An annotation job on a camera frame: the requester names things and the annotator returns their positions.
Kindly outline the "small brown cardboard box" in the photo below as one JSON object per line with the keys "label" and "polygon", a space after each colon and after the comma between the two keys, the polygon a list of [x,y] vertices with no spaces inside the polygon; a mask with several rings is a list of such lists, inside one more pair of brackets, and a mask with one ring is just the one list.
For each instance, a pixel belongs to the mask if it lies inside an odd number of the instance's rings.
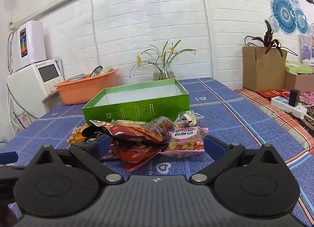
{"label": "small brown cardboard box", "polygon": [[285,72],[286,90],[296,89],[300,93],[309,93],[314,91],[314,74],[292,74]]}

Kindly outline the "red orange snack bag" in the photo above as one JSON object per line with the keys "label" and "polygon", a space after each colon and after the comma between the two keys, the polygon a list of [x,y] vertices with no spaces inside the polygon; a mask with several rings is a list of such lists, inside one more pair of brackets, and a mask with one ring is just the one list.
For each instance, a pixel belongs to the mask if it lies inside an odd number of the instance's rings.
{"label": "red orange snack bag", "polygon": [[109,151],[103,155],[101,160],[122,160],[127,163],[126,170],[133,171],[146,164],[167,146],[167,143],[112,140]]}

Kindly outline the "tall brown cardboard box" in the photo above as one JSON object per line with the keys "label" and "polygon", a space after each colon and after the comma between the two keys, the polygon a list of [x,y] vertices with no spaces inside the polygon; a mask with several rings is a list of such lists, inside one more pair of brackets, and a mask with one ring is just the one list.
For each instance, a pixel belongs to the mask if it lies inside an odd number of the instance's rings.
{"label": "tall brown cardboard box", "polygon": [[243,87],[251,91],[283,89],[287,51],[266,52],[265,47],[243,47]]}

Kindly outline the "white power strip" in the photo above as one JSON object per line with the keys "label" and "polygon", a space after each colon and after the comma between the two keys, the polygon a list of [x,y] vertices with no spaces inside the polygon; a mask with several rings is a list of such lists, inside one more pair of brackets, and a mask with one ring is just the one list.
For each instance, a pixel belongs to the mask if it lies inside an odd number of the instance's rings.
{"label": "white power strip", "polygon": [[306,107],[301,106],[301,105],[293,107],[289,105],[287,99],[281,96],[273,97],[271,99],[271,105],[299,119],[304,119],[305,115],[307,114]]}

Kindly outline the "blue paper fan decoration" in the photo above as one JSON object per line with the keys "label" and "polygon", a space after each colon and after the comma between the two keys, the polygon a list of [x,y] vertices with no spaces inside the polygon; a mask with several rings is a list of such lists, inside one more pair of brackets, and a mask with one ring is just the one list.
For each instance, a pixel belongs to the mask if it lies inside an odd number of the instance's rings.
{"label": "blue paper fan decoration", "polygon": [[272,16],[283,33],[293,34],[295,31],[307,33],[308,20],[299,0],[271,0],[270,7]]}

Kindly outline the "white water purifier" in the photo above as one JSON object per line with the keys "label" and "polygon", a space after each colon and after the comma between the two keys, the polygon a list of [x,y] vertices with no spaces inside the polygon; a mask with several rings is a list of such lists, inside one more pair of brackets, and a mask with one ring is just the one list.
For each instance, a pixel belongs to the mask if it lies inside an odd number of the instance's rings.
{"label": "white water purifier", "polygon": [[7,68],[14,73],[31,64],[47,60],[43,23],[26,22],[8,38]]}

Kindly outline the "green cardboard box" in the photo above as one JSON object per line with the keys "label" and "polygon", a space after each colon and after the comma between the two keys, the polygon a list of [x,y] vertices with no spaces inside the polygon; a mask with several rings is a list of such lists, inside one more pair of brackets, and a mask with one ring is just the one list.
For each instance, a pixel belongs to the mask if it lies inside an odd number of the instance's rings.
{"label": "green cardboard box", "polygon": [[175,120],[189,110],[189,93],[175,78],[103,89],[83,108],[86,123],[134,120],[149,122],[165,116]]}

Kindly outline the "orange plastic basin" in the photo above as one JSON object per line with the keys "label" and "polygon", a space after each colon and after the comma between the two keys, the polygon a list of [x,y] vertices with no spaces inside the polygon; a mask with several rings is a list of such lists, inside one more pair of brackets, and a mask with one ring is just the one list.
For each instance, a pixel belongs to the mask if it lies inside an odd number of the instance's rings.
{"label": "orange plastic basin", "polygon": [[76,81],[63,81],[55,84],[65,105],[84,104],[92,100],[99,92],[118,85],[117,69],[94,77],[86,75]]}

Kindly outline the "glass vase with orchid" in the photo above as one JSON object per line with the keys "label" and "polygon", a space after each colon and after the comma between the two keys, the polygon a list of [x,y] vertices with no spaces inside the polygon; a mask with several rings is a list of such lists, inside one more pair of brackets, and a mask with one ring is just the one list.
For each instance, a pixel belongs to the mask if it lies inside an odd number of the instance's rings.
{"label": "glass vase with orchid", "polygon": [[180,44],[181,40],[175,43],[169,43],[169,40],[167,40],[161,50],[157,46],[150,44],[149,48],[137,53],[136,62],[129,72],[129,78],[134,77],[138,69],[146,66],[152,66],[154,71],[156,71],[153,74],[154,80],[174,78],[174,72],[170,71],[173,60],[183,53],[192,53],[194,55],[197,53],[197,50],[191,48],[178,49]]}

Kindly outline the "orange yellow snack pack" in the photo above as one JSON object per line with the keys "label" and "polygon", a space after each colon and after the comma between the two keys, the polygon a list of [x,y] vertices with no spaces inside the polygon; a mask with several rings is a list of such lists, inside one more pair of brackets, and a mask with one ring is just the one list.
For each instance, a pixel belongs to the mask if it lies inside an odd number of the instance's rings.
{"label": "orange yellow snack pack", "polygon": [[86,140],[86,138],[82,135],[82,131],[89,127],[88,124],[85,124],[83,126],[77,126],[75,127],[72,132],[70,133],[69,138],[67,139],[68,144],[74,144],[74,143],[82,143]]}

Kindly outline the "dark red snack bag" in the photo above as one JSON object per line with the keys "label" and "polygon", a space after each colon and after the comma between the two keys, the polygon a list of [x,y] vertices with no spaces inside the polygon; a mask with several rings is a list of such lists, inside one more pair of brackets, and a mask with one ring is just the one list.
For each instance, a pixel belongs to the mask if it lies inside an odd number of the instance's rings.
{"label": "dark red snack bag", "polygon": [[98,138],[106,134],[117,140],[134,142],[165,143],[176,124],[169,118],[160,116],[150,122],[133,120],[113,120],[105,122],[91,120],[91,125],[81,132],[85,138]]}

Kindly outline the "clear small candy pack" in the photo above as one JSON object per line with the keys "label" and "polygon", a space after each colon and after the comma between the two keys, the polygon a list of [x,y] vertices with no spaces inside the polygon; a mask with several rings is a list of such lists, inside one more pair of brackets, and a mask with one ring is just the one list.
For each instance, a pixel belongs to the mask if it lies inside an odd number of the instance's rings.
{"label": "clear small candy pack", "polygon": [[190,128],[200,124],[204,116],[194,112],[193,110],[180,112],[175,120],[175,124],[179,128]]}

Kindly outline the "white countertop appliance with screen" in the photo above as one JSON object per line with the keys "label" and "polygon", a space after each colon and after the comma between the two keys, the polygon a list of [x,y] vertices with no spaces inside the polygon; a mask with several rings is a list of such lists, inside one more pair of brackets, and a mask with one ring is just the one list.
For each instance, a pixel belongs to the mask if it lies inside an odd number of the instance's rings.
{"label": "white countertop appliance with screen", "polygon": [[54,59],[31,64],[7,77],[14,105],[33,119],[62,104],[56,85],[63,81]]}

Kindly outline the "black power adapter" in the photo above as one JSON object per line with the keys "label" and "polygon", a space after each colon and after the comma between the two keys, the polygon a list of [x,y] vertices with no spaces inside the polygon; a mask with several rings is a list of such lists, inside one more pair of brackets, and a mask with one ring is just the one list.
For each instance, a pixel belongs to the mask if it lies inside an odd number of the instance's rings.
{"label": "black power adapter", "polygon": [[289,94],[288,104],[292,107],[296,107],[299,102],[299,97],[300,97],[300,91],[297,89],[291,89],[290,94]]}

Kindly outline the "pink peanut snack pack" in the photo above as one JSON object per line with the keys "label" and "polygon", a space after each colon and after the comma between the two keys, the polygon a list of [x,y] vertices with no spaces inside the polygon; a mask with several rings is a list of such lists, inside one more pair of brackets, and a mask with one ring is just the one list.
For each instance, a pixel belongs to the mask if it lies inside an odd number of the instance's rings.
{"label": "pink peanut snack pack", "polygon": [[175,129],[169,132],[168,146],[160,154],[181,159],[203,153],[208,131],[208,128],[199,126]]}

